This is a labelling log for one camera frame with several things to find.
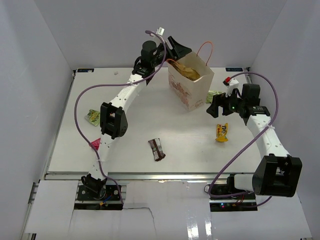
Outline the yellow candy packet right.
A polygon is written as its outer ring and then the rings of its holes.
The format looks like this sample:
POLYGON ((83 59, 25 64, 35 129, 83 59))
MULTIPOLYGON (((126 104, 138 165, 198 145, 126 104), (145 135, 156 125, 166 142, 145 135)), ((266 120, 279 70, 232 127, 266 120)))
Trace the yellow candy packet right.
POLYGON ((228 123, 217 124, 216 126, 216 141, 219 143, 227 142, 228 123))

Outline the cream paper bag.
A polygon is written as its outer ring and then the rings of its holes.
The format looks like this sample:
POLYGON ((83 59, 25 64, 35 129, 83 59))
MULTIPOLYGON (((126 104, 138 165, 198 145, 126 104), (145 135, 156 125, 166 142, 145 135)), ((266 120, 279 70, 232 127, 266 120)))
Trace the cream paper bag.
POLYGON ((213 70, 208 66, 214 45, 210 41, 203 43, 203 45, 205 44, 211 45, 210 54, 206 61, 199 56, 199 51, 192 51, 179 60, 166 60, 168 64, 169 86, 188 111, 193 111, 206 103, 206 96, 215 75, 213 70), (200 74, 200 78, 196 81, 187 79, 174 69, 171 65, 173 62, 178 62, 186 67, 193 68, 200 74))

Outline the green snack packet left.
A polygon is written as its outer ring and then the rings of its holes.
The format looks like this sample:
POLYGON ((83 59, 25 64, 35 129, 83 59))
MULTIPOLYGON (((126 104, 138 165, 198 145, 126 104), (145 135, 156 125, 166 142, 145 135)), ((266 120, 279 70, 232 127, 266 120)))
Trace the green snack packet left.
POLYGON ((84 118, 95 127, 100 124, 100 112, 98 110, 90 109, 84 118))

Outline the large brown snack bag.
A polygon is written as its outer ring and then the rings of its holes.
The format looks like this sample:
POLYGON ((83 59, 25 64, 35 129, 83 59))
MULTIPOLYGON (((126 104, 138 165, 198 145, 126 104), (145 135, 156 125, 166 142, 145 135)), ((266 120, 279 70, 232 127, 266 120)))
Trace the large brown snack bag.
POLYGON ((180 64, 178 62, 173 62, 173 63, 171 63, 171 65, 183 77, 185 77, 191 81, 196 81, 200 78, 200 74, 191 67, 186 67, 185 65, 180 64))

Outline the red snack packet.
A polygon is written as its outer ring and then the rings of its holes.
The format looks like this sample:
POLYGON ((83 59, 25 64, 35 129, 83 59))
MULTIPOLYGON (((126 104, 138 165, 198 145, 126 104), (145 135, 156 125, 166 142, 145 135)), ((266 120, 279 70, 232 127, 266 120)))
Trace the red snack packet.
POLYGON ((100 143, 101 143, 101 139, 98 138, 98 139, 92 141, 89 145, 93 150, 98 151, 99 147, 100 147, 100 143))

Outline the green snack packet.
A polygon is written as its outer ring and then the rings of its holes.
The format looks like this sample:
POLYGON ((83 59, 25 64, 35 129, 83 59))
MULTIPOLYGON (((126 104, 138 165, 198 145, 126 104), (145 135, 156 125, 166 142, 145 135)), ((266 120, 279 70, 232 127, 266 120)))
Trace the green snack packet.
POLYGON ((100 112, 98 110, 90 109, 84 118, 95 127, 100 124, 100 112))
POLYGON ((211 104, 213 102, 213 97, 216 96, 216 95, 220 95, 222 93, 223 93, 222 91, 209 90, 207 95, 206 95, 205 103, 206 104, 211 104))

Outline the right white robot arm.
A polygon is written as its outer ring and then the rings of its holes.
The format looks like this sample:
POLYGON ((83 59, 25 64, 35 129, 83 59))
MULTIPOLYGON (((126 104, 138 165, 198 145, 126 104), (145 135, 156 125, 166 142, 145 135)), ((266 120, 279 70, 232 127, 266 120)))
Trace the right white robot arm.
POLYGON ((248 191, 259 196, 293 197, 302 171, 301 159, 291 156, 281 144, 273 128, 276 117, 270 115, 267 107, 260 105, 260 86, 245 83, 241 96, 238 96, 238 92, 236 87, 229 86, 227 93, 213 96, 212 103, 206 110, 214 118, 219 116, 219 108, 222 108, 223 116, 239 114, 254 137, 218 175, 220 176, 253 143, 258 147, 261 162, 253 174, 234 175, 234 182, 225 187, 226 195, 233 200, 248 191))

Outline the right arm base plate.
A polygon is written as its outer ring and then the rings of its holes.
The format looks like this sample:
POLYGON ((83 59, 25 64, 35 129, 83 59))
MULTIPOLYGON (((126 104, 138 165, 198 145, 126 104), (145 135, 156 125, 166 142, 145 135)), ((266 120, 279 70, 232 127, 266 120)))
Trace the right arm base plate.
MULTIPOLYGON (((215 184, 211 190, 211 194, 214 195, 228 195, 231 193, 241 192, 241 190, 229 191, 227 184, 215 184)), ((210 211, 214 212, 245 212, 245 211, 257 211, 258 207, 256 196, 254 193, 248 193, 240 196, 230 197, 210 197, 209 206, 210 211)))

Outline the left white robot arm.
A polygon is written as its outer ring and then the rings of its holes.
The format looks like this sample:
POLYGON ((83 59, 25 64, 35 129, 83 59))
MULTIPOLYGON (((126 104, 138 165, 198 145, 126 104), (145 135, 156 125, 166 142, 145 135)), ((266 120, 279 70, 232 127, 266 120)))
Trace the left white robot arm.
POLYGON ((99 200, 105 196, 107 172, 102 170, 102 164, 107 160, 115 139, 122 137, 128 129, 126 111, 151 81, 157 71, 168 59, 179 60, 192 52, 192 49, 168 37, 170 46, 163 40, 156 43, 148 40, 142 44, 140 56, 135 60, 133 70, 127 83, 122 83, 123 89, 109 103, 100 106, 100 131, 99 148, 96 150, 97 163, 87 176, 81 181, 94 199, 99 200))

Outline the green snack packet right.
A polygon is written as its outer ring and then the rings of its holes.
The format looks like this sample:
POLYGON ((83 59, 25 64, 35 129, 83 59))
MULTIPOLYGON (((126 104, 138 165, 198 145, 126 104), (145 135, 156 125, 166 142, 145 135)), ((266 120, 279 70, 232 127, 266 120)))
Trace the green snack packet right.
POLYGON ((213 102, 213 97, 216 96, 216 95, 220 95, 222 93, 223 93, 222 91, 209 90, 207 95, 206 95, 205 103, 206 104, 211 104, 213 102))

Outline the brown chocolate bar wrapper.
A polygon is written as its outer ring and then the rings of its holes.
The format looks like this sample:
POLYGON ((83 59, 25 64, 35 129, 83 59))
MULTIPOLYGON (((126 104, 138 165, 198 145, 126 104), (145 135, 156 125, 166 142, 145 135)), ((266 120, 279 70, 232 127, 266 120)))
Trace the brown chocolate bar wrapper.
POLYGON ((159 138, 151 139, 148 143, 152 149, 153 157, 156 162, 159 162, 166 157, 159 138))

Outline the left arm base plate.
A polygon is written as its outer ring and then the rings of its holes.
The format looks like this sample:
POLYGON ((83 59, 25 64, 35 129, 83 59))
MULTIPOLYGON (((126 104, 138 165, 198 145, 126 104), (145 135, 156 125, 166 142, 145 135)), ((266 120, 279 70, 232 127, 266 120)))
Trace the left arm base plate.
POLYGON ((92 196, 84 185, 79 185, 74 209, 121 211, 123 205, 120 200, 120 191, 117 189, 116 185, 105 185, 99 196, 92 196))

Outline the aluminium front rail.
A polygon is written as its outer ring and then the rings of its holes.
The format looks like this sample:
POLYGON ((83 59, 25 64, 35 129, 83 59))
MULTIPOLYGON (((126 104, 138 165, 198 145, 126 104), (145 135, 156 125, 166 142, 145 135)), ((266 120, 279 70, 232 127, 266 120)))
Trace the aluminium front rail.
MULTIPOLYGON (((80 180, 84 173, 77 174, 46 174, 45 180, 80 180)), ((216 173, 121 173, 114 172, 108 176, 117 181, 209 181, 216 177, 216 173)))

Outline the white foam board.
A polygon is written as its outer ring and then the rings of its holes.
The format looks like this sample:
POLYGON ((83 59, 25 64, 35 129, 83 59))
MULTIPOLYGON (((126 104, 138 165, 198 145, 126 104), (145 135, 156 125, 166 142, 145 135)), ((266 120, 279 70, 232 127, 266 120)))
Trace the white foam board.
POLYGON ((76 210, 74 181, 43 180, 25 233, 38 240, 299 240, 310 238, 300 200, 211 212, 202 183, 133 181, 122 210, 76 210))

